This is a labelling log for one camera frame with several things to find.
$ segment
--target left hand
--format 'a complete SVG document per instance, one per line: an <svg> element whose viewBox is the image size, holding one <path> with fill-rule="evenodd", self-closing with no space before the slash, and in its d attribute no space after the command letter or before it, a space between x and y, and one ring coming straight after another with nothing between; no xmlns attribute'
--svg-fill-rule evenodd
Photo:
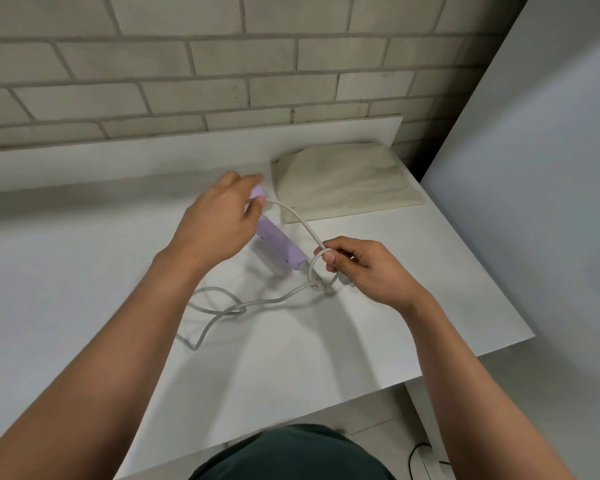
<svg viewBox="0 0 600 480"><path fill-rule="evenodd" d="M226 172L185 211L164 251L204 273L235 256L256 233L265 199L249 199L261 181L261 173Z"/></svg>

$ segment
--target white cable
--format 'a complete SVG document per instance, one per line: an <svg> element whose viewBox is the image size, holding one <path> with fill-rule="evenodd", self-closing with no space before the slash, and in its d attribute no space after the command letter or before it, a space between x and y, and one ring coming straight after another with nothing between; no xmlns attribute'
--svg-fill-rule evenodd
<svg viewBox="0 0 600 480"><path fill-rule="evenodd" d="M198 339L198 341L195 344L192 344L188 339L186 339L185 337L183 337L182 335L180 335L179 333L176 334L176 338L181 341L187 348L196 351L200 348L200 345L202 345L202 341L205 339L205 337L207 336L207 332L209 331L209 329L212 327L212 325L214 323L216 323L218 320L220 320L220 318L225 317L227 315L231 315L233 317L237 317L240 316L244 313L246 313L247 311L247 307L248 306L254 306L254 305L271 305L273 303L280 303L281 301L284 301L288 298L291 298L293 295L295 295L296 293L304 290L305 288L309 288L311 287L312 289L316 290L316 291L324 291L326 290L328 287L330 287L337 279L338 275L334 275L334 277L331 279L331 281L329 281L328 283L325 283L324 281L322 281L320 279L320 276L318 276L318 274L315 272L315 270L313 269L316 262L318 261L318 259L320 259L320 257L325 254L328 253L329 251L334 251L331 248L327 248L322 241L320 240L320 238L318 237L318 235L316 233L314 233L313 229L311 229L311 227L309 227L309 224L307 224L305 222L305 220L300 217L300 215L298 215L298 213L292 209L291 207L286 206L285 204L283 204L282 202L278 202L275 200L269 200L267 199L267 202L272 203L274 205L277 205L279 207L282 207L283 209L287 209L289 212L291 212L293 215L295 215L295 217L300 221L300 224L302 224L304 226L305 229L307 229L307 231L309 232L309 234L311 234L311 237L318 243L318 246L320 246L322 249L320 250L320 252L318 252L318 254L316 254L313 259L311 259L311 262L309 263L309 268L307 270L307 282L298 286L297 288L294 288L293 290L289 291L289 293L282 295L280 298L272 298L272 299L255 299L253 301L247 301L247 302L243 302L240 300L240 298L238 298L236 295L232 294L231 292L225 290L224 288L220 288L217 286L207 286L204 288L199 288L197 290L195 290L193 292L193 295L191 295L191 297L193 298L195 295L197 295L198 293L202 293L205 291L220 291L220 293L224 293L225 295L227 295L229 298L231 298L232 300L234 300L235 305L230 306L229 308L225 309L225 310L210 310L208 308L202 308L201 306L197 306L194 305L192 302L188 302L187 306L190 306L191 308L193 308L194 310L197 310L199 312L202 313L208 313L211 315L215 315L215 317L213 317L209 323L207 323L207 325L204 327L204 329L202 330L202 333L200 334L200 338Z"/></svg>

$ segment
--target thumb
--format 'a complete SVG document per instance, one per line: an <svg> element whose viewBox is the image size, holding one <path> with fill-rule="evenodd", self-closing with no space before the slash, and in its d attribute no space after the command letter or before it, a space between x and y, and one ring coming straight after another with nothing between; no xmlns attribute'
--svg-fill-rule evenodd
<svg viewBox="0 0 600 480"><path fill-rule="evenodd" d="M262 209L264 208L264 197L256 197L249 202L249 206L247 207L246 212L244 213L245 220L251 222L256 225L258 219L262 215Z"/></svg>
<svg viewBox="0 0 600 480"><path fill-rule="evenodd" d="M344 256L342 253L331 251L325 253L322 257L328 264L346 274L351 280L355 280L356 276L360 273L361 266Z"/></svg>

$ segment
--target forearm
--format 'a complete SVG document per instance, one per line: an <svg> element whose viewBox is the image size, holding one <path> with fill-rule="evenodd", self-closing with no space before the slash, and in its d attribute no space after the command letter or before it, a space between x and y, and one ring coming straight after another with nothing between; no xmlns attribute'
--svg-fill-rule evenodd
<svg viewBox="0 0 600 480"><path fill-rule="evenodd" d="M573 478L430 293L423 290L402 316L413 334L445 448L459 479Z"/></svg>
<svg viewBox="0 0 600 480"><path fill-rule="evenodd" d="M1 437L1 479L115 475L203 274L164 252L154 259L103 329Z"/></svg>

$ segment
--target cloth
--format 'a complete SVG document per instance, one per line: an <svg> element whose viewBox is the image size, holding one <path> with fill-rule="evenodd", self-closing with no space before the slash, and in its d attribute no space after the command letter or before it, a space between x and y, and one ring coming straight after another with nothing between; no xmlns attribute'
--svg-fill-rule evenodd
<svg viewBox="0 0 600 480"><path fill-rule="evenodd" d="M310 146L271 165L280 202L306 221L424 203L391 148L379 143ZM298 222L282 210L284 222Z"/></svg>
<svg viewBox="0 0 600 480"><path fill-rule="evenodd" d="M395 480L362 447L319 424L257 433L216 454L189 480Z"/></svg>

